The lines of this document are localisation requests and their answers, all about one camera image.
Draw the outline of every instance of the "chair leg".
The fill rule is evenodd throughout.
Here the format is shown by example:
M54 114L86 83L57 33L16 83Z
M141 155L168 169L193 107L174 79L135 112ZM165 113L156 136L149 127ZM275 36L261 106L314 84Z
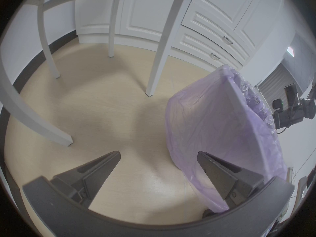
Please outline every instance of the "chair leg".
M115 34L115 23L116 23L116 16L118 13L118 6L119 6L119 0L113 0L110 27L109 27L109 57L114 56L114 34Z
M162 69L171 49L171 45L177 35L177 31L184 18L186 10L192 0L174 0L164 26L160 42L157 48L154 64L151 69L146 94L152 96L156 90Z
M43 2L44 0L42 0L37 7L37 27L39 30L39 39L42 44L43 52L46 57L48 67L53 77L58 78L60 77L60 74L54 63L53 56L49 49L49 45L48 45L46 34L45 34Z
M69 146L73 143L70 135L61 131L49 122L42 119L20 97L11 84L0 59L0 101L17 120L32 129L34 132L59 144Z

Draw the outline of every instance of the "purple trash bag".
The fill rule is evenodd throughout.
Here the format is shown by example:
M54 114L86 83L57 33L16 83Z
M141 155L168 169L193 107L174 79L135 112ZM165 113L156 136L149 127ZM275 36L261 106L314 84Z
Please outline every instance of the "purple trash bag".
M264 176L286 179L270 109L235 69L223 65L168 101L167 147L202 202L214 212L228 208L197 162L199 151Z

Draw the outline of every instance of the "wooden floor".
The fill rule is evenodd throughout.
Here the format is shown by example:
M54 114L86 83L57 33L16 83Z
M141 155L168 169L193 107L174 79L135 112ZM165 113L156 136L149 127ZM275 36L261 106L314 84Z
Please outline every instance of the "wooden floor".
M166 148L164 115L168 99L209 72L168 57L156 93L144 93L155 52L115 45L113 58L105 44L75 39L54 53L61 73L50 75L44 62L21 92L43 118L69 133L74 143L51 142L10 117L5 161L21 188L38 176L54 175L108 152L121 161L105 181L90 209L134 223L177 224L201 218L201 204L173 164ZM35 225L52 236L22 192Z

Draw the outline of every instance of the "dark baseboard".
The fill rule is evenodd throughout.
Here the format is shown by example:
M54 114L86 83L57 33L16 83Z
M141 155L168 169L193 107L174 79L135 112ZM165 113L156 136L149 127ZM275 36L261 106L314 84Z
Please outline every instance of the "dark baseboard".
M54 41L49 45L51 53L54 53L58 49L60 49L63 45L67 44L69 41L75 39L77 37L76 31L72 31L63 37L59 38L58 40ZM30 79L32 74L38 69L38 67L46 60L43 51L41 51L38 55L36 55L28 65L22 70L19 74L18 78L13 83L14 88L20 93L26 84L26 82ZM19 208L20 214L23 219L35 230L36 227L32 222L30 216L28 215L26 208L24 206L20 189L17 183L14 181L10 171L8 170L5 160L4 160L4 142L5 142L5 134L7 131L7 126L10 118L10 113L2 107L0 113L0 167L3 171L3 174L9 184L10 191L12 193L13 199L16 205Z

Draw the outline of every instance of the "silver handle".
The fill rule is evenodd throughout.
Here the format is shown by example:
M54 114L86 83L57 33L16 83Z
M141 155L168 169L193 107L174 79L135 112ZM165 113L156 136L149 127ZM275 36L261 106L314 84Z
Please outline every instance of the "silver handle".
M221 58L219 58L216 54L213 54L213 53L211 53L211 58L216 58L216 59L214 59L214 60L220 60Z
M224 39L226 39L230 44L232 44L231 40L227 38L226 36L224 36Z

